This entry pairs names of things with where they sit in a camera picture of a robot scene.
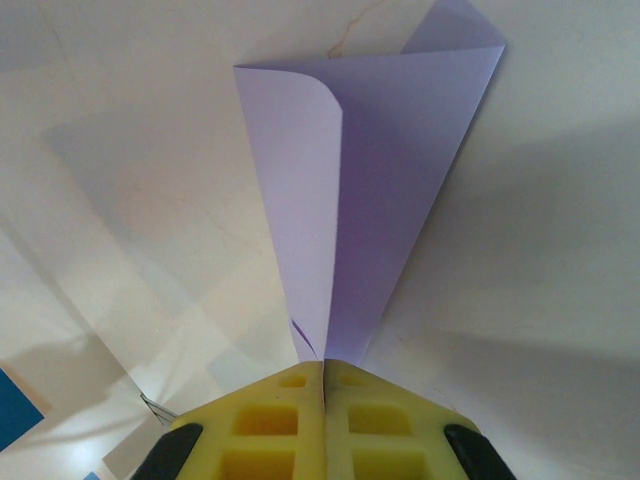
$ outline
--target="lavender paper sheet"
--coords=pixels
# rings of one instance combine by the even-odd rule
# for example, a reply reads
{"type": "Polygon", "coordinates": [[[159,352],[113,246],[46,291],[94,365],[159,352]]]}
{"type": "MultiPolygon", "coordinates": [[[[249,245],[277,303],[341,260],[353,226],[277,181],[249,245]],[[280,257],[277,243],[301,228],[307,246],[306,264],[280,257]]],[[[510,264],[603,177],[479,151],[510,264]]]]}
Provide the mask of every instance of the lavender paper sheet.
{"type": "Polygon", "coordinates": [[[362,360],[504,48],[439,0],[399,55],[235,68],[301,361],[362,360]]]}

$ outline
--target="black rubber pad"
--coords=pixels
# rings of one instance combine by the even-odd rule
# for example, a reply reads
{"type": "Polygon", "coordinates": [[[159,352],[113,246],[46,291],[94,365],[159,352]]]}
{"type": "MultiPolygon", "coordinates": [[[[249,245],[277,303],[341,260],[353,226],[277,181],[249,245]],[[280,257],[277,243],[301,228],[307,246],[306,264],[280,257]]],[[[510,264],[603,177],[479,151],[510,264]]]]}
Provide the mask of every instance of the black rubber pad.
{"type": "Polygon", "coordinates": [[[444,434],[469,480],[516,480],[483,435],[462,425],[447,425],[444,434]]]}
{"type": "Polygon", "coordinates": [[[164,434],[131,480],[175,480],[201,433],[202,425],[190,423],[164,434]]]}

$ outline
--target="blue object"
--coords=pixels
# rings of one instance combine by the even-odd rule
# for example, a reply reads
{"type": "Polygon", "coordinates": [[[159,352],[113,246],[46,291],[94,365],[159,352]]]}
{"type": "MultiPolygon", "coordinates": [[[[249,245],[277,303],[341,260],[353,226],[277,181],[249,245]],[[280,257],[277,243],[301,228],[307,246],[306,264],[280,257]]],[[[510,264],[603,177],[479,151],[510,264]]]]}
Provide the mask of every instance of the blue object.
{"type": "Polygon", "coordinates": [[[25,394],[0,370],[0,452],[43,418],[25,394]]]}

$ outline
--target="yellow foam block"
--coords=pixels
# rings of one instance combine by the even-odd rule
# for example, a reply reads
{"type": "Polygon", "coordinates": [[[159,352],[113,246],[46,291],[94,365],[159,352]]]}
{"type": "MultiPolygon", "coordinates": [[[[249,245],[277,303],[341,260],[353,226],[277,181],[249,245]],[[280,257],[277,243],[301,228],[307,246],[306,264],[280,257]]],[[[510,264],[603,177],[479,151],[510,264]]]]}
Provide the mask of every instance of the yellow foam block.
{"type": "Polygon", "coordinates": [[[177,480],[324,480],[322,362],[305,362],[180,416],[204,427],[177,480]]]}
{"type": "Polygon", "coordinates": [[[466,417],[337,360],[325,366],[327,478],[467,480],[444,436],[466,417]]]}

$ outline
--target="purple paper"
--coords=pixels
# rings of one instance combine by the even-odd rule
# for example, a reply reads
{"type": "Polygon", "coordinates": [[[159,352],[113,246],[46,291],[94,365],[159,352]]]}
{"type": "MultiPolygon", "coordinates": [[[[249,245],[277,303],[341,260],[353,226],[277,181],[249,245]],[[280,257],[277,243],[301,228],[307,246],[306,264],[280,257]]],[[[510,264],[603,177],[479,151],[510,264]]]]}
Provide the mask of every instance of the purple paper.
{"type": "Polygon", "coordinates": [[[504,45],[440,0],[400,55],[236,67],[301,360],[361,361],[504,45]]]}

